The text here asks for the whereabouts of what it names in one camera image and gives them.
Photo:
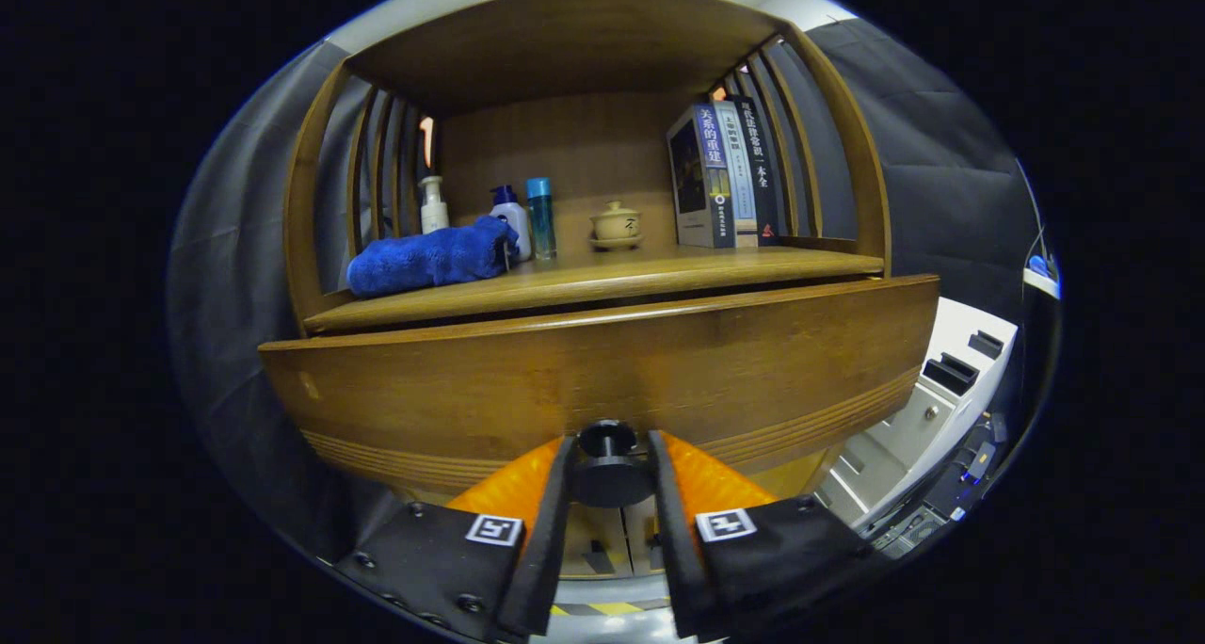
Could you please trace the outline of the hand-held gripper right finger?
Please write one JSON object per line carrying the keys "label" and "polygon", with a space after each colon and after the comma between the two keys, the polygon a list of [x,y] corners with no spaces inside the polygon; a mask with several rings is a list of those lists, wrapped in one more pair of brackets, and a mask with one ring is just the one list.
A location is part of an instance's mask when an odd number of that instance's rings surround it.
{"label": "hand-held gripper right finger", "polygon": [[876,574],[870,541],[813,494],[775,498],[711,455],[651,431],[649,464],[677,636],[757,640]]}

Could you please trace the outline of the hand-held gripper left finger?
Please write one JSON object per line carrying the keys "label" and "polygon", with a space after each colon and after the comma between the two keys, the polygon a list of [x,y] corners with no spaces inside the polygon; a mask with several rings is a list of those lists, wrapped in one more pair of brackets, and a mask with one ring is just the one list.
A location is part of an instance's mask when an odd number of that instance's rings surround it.
{"label": "hand-held gripper left finger", "polygon": [[410,502],[335,570],[447,638],[525,643],[545,636],[576,450],[574,437],[559,437],[446,507]]}

